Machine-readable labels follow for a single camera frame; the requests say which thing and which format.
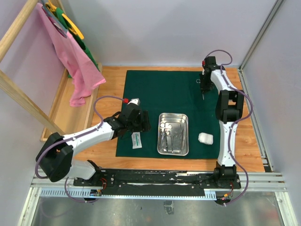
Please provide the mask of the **dark green surgical cloth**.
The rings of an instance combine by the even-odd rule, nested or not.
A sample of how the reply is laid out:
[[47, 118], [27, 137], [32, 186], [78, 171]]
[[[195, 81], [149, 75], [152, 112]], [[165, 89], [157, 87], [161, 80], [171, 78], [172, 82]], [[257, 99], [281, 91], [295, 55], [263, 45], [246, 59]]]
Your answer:
[[[216, 88], [205, 94], [196, 83], [199, 72], [132, 71], [128, 70], [124, 97], [140, 99], [140, 107], [149, 113], [151, 129], [141, 133], [142, 148], [133, 149], [131, 133], [117, 141], [117, 157], [167, 158], [157, 151], [158, 120], [161, 113], [182, 113], [189, 120], [189, 153], [184, 159], [216, 159], [220, 151], [220, 126], [215, 116], [218, 100]], [[206, 145], [198, 141], [200, 133], [212, 134], [214, 142]]]

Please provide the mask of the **steel forceps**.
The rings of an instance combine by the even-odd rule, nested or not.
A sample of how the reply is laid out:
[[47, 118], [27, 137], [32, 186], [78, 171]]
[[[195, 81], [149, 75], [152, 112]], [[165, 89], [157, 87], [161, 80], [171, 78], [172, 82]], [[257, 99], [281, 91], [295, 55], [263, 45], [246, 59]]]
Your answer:
[[196, 79], [196, 83], [200, 85], [201, 95], [202, 95], [202, 98], [204, 100], [205, 99], [206, 84], [204, 83], [204, 81], [202, 79]]

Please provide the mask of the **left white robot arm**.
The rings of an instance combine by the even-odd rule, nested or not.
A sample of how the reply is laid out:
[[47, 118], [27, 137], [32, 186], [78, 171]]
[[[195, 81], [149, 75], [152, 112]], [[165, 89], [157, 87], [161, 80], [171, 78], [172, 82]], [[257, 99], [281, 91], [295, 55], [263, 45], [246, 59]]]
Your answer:
[[51, 134], [36, 157], [35, 174], [51, 182], [66, 177], [81, 178], [90, 186], [96, 186], [101, 180], [98, 166], [92, 161], [78, 161], [74, 156], [98, 143], [121, 137], [128, 131], [147, 132], [150, 129], [148, 111], [130, 102], [121, 112], [93, 127], [64, 136], [57, 132]]

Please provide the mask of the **steel instrument tray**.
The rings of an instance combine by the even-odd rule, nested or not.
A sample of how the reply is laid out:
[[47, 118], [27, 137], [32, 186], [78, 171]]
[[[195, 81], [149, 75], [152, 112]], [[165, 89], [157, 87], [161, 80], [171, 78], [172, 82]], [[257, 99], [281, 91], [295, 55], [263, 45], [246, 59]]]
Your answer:
[[189, 121], [188, 116], [185, 114], [179, 113], [162, 113], [159, 116], [158, 120], [158, 139], [159, 139], [159, 127], [161, 122], [179, 122], [184, 129], [184, 141], [183, 149], [179, 154], [161, 154], [158, 151], [158, 142], [157, 142], [157, 151], [161, 155], [173, 155], [173, 156], [186, 156], [189, 153]]

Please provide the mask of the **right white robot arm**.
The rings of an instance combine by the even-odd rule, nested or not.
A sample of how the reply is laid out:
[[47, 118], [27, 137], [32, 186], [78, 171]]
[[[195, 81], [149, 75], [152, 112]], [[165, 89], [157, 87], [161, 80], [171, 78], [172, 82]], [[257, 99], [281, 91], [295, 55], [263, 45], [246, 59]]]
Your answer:
[[220, 125], [220, 152], [213, 172], [213, 183], [218, 188], [224, 188], [237, 180], [235, 156], [236, 131], [238, 120], [242, 118], [244, 95], [233, 86], [225, 70], [209, 67], [200, 75], [202, 94], [217, 88], [218, 100], [215, 116]]

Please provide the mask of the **white cotton balls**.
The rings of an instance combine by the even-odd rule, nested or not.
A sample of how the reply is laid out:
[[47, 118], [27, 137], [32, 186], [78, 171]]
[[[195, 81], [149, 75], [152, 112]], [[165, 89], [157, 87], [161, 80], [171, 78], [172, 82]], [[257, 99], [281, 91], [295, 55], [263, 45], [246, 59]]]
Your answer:
[[198, 141], [206, 145], [212, 145], [214, 142], [214, 137], [212, 134], [200, 133], [198, 135]]

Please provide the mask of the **green white packet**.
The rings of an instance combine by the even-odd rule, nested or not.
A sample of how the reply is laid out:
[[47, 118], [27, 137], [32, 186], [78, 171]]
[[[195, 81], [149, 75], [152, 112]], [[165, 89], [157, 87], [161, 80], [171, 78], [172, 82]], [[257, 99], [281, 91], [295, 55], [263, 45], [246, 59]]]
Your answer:
[[142, 148], [142, 141], [141, 141], [140, 132], [132, 133], [131, 138], [132, 138], [132, 148], [133, 149]]

